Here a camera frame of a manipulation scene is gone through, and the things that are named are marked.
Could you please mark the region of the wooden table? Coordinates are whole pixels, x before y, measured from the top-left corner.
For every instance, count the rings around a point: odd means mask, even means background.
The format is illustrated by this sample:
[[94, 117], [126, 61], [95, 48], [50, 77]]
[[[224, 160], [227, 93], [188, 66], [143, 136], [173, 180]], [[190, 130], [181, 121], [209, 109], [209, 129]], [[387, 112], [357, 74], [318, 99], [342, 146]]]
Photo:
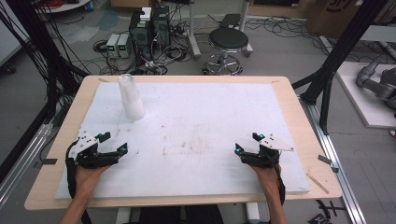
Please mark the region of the wooden table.
[[[41, 168], [33, 184], [25, 207], [29, 210], [61, 209], [69, 204], [70, 197], [65, 177], [65, 152], [76, 141], [78, 135], [84, 132], [81, 124], [91, 106], [98, 86], [102, 83], [116, 82], [115, 77], [86, 77], [78, 91], [64, 123], [56, 137], [50, 152], [50, 159], [57, 159], [56, 164], [45, 165]], [[256, 83], [269, 84], [275, 90], [276, 99], [281, 113], [290, 132], [293, 145], [305, 172], [310, 190], [304, 194], [287, 194], [291, 200], [329, 199], [337, 198], [341, 194], [340, 187], [331, 168], [318, 159], [323, 156], [319, 141], [298, 101], [290, 82], [285, 77], [204, 77], [204, 76], [147, 76], [138, 77], [136, 85], [144, 82], [164, 83]], [[323, 192], [306, 174], [311, 174], [330, 193]], [[150, 205], [179, 205], [204, 203], [245, 203], [259, 202], [263, 198], [262, 190], [254, 194], [234, 195], [204, 195], [204, 196], [161, 196], [137, 198], [104, 198], [98, 199], [94, 195], [92, 205], [95, 207], [123, 207]]]

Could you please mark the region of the stack of clear plastic cups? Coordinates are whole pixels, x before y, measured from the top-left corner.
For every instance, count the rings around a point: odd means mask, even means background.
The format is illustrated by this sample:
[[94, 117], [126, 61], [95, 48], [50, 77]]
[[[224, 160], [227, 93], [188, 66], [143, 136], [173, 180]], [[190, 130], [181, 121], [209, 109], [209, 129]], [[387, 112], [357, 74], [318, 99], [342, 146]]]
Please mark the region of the stack of clear plastic cups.
[[119, 87], [121, 102], [126, 117], [130, 120], [142, 119], [146, 112], [134, 77], [130, 74], [120, 75]]

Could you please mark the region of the cardboard box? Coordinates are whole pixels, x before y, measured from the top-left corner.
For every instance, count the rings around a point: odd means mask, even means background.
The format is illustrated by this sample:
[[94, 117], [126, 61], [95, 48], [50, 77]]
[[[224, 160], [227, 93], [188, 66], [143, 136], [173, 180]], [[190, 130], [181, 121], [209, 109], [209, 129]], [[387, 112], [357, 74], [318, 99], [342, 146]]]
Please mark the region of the cardboard box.
[[362, 0], [316, 0], [305, 28], [313, 35], [340, 37], [361, 5]]

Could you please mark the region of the aluminium floor rail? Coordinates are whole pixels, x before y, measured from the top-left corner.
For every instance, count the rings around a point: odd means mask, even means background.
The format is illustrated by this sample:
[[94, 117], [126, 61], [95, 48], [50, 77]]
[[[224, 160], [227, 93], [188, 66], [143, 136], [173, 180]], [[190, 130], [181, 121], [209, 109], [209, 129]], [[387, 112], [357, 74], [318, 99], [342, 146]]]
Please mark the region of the aluminium floor rail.
[[344, 171], [341, 161], [338, 158], [335, 147], [332, 143], [332, 139], [327, 135], [322, 128], [319, 126], [319, 111], [315, 105], [309, 105], [306, 102], [300, 101], [303, 110], [313, 127], [313, 130], [317, 136], [317, 139], [326, 155], [326, 158], [330, 161], [332, 172], [342, 190], [342, 202], [348, 214], [351, 224], [367, 224], [366, 219], [361, 211], [359, 203], [354, 195], [353, 189], [350, 186], [347, 174]]
[[11, 167], [9, 173], [0, 184], [0, 209], [6, 204], [22, 177], [28, 170], [39, 150], [44, 146], [53, 129], [53, 124], [42, 124], [32, 137], [27, 140], [27, 145], [22, 148], [22, 153]]

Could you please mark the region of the white platform board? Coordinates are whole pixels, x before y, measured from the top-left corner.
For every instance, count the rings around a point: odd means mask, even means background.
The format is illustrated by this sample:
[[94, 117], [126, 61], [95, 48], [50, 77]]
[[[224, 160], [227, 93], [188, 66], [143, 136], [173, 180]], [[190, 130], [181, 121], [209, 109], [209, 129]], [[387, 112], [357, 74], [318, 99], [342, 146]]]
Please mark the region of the white platform board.
[[388, 108], [373, 92], [356, 84], [358, 73], [364, 66], [366, 63], [344, 62], [337, 77], [366, 127], [396, 129], [396, 111]]

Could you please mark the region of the person's right hand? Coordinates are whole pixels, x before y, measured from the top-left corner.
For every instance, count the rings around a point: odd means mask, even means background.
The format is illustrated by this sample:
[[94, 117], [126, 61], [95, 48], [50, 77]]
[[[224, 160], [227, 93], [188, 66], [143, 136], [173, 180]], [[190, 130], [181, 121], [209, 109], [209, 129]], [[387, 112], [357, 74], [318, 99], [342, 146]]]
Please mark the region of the person's right hand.
[[260, 168], [256, 166], [250, 166], [250, 168], [256, 173], [265, 194], [278, 193], [279, 183], [275, 168]]

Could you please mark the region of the person's left hand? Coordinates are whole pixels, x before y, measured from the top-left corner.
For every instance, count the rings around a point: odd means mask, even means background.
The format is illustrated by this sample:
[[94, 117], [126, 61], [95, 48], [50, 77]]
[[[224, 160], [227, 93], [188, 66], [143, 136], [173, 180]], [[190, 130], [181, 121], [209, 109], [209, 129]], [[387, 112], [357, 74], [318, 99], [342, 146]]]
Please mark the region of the person's left hand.
[[96, 169], [86, 169], [82, 166], [78, 166], [76, 173], [77, 185], [75, 198], [89, 200], [95, 191], [102, 173], [107, 169], [108, 166]]

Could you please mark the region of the black round stool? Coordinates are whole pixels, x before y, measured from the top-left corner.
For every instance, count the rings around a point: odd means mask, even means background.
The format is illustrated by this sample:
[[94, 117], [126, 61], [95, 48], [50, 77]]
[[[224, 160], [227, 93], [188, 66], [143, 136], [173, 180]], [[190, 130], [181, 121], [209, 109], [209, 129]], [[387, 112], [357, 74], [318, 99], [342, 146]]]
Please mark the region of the black round stool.
[[213, 54], [205, 61], [202, 69], [204, 75], [235, 76], [243, 71], [239, 60], [233, 56], [233, 53], [248, 47], [248, 37], [243, 32], [221, 27], [209, 34], [208, 42], [219, 54]]

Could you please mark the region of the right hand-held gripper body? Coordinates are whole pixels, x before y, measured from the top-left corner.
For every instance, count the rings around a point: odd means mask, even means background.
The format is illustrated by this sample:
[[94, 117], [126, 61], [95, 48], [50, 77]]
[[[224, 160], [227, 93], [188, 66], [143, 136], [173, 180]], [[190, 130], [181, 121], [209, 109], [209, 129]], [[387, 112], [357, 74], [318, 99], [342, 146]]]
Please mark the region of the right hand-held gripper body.
[[246, 151], [248, 155], [240, 158], [242, 163], [260, 168], [272, 168], [279, 164], [282, 151], [293, 151], [293, 146], [272, 133], [264, 136], [265, 138], [258, 142], [259, 151], [257, 153]]

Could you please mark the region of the white foam mat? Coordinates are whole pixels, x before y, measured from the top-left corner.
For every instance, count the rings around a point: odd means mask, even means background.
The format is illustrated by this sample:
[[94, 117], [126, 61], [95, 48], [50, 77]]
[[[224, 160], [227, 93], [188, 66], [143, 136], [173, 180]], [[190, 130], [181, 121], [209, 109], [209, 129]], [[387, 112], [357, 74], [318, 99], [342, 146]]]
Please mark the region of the white foam mat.
[[102, 152], [128, 146], [102, 175], [96, 198], [258, 193], [257, 177], [234, 153], [237, 146], [257, 151], [254, 133], [289, 145], [280, 156], [286, 192], [309, 192], [271, 85], [144, 82], [137, 88], [146, 111], [142, 119], [127, 119], [118, 83], [107, 82], [98, 86], [81, 124], [93, 135], [111, 134], [100, 144]]

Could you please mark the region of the grey power supply unit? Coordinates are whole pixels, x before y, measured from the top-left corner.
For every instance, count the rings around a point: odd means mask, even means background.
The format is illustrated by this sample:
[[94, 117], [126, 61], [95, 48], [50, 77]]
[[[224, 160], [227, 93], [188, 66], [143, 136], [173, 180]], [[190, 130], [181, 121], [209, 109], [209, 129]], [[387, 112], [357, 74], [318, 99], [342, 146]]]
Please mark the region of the grey power supply unit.
[[119, 58], [118, 40], [120, 36], [113, 34], [106, 42], [106, 49], [109, 58]]
[[132, 51], [132, 41], [128, 34], [121, 34], [118, 40], [118, 49], [121, 58], [129, 58]]

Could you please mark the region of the white table leg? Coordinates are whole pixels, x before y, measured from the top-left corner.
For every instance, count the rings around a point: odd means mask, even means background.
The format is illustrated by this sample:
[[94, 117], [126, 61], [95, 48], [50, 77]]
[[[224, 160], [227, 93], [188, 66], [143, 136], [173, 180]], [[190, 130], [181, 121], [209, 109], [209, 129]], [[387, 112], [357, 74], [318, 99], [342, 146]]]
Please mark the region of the white table leg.
[[132, 209], [129, 207], [120, 207], [118, 209], [116, 224], [129, 224], [132, 217]]
[[260, 222], [260, 212], [257, 203], [246, 203], [247, 222], [249, 224], [258, 224]]

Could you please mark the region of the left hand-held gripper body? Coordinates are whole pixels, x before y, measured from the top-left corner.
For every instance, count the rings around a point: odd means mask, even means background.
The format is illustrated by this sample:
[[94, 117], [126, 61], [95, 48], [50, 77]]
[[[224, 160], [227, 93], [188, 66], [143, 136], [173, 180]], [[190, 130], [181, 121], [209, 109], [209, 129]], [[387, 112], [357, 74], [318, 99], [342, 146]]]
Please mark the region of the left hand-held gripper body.
[[80, 133], [75, 142], [66, 150], [66, 167], [80, 165], [86, 169], [96, 169], [113, 165], [119, 162], [120, 157], [110, 156], [110, 152], [99, 152], [97, 143], [94, 139], [96, 135]]

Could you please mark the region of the thin wooden stick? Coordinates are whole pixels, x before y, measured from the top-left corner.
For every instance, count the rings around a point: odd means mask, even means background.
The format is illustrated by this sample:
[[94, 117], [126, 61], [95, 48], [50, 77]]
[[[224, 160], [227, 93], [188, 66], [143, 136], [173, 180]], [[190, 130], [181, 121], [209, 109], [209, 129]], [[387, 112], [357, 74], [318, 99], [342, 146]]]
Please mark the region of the thin wooden stick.
[[314, 182], [323, 192], [325, 192], [326, 194], [329, 194], [330, 192], [318, 181], [316, 180], [311, 174], [306, 174], [307, 177]]

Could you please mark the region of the black computer tower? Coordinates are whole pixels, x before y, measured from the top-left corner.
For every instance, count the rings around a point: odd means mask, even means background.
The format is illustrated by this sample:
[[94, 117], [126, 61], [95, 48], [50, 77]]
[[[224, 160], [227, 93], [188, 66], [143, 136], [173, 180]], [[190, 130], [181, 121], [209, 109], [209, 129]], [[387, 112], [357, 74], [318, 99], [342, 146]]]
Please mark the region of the black computer tower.
[[158, 6], [152, 15], [157, 43], [164, 48], [170, 45], [169, 12], [169, 6]]
[[134, 51], [144, 59], [151, 61], [150, 45], [153, 37], [151, 21], [142, 21], [143, 11], [138, 9], [131, 17], [129, 33], [134, 43]]

